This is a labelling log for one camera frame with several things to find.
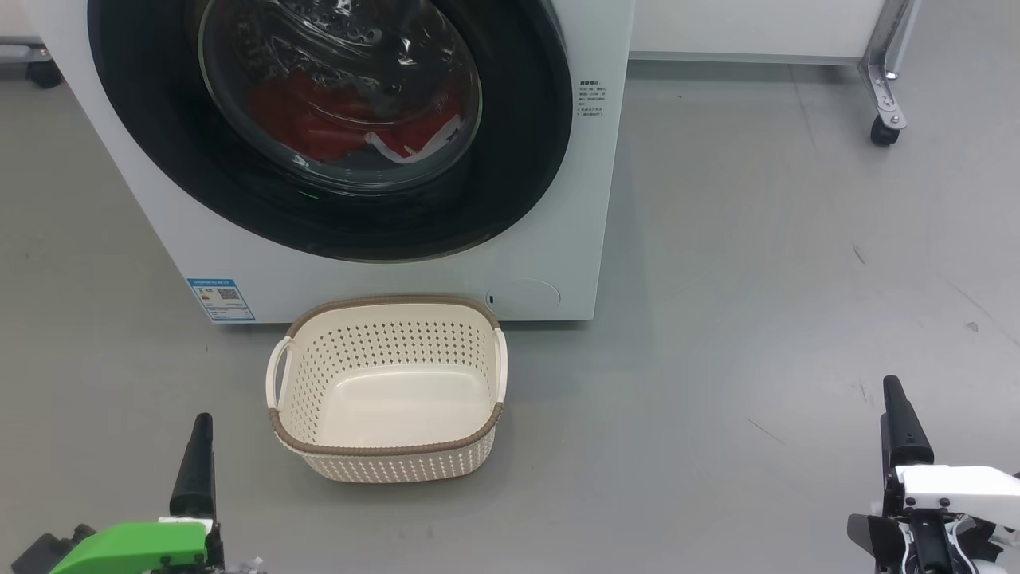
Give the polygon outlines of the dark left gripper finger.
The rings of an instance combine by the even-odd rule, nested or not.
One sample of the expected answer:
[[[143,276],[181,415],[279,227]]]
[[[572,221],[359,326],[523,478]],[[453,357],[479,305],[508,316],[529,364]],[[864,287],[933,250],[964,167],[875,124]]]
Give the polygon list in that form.
[[[169,499],[169,515],[215,519],[214,418],[201,413],[194,418],[183,453],[178,476]]]

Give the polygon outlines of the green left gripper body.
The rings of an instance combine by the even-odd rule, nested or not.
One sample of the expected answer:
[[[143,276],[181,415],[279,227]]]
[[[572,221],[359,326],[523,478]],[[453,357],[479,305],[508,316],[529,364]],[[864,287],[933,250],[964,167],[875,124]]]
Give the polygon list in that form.
[[[222,573],[214,520],[164,517],[124,522],[85,537],[52,573]]]

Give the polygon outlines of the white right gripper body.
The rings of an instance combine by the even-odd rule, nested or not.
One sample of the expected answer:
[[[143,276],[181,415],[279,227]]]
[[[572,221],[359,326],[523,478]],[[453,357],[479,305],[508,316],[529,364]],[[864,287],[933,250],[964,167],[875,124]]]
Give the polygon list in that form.
[[[896,466],[878,515],[852,513],[850,541],[877,573],[1005,573],[1018,547],[1019,482],[991,466]]]

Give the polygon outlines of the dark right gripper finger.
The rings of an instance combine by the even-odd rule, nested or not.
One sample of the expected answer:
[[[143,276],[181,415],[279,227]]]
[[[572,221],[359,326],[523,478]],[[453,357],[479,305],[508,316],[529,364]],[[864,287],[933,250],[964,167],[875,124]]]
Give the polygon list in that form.
[[[902,515],[906,495],[897,478],[899,466],[932,465],[934,451],[896,375],[883,378],[885,413],[881,416],[882,515]]]

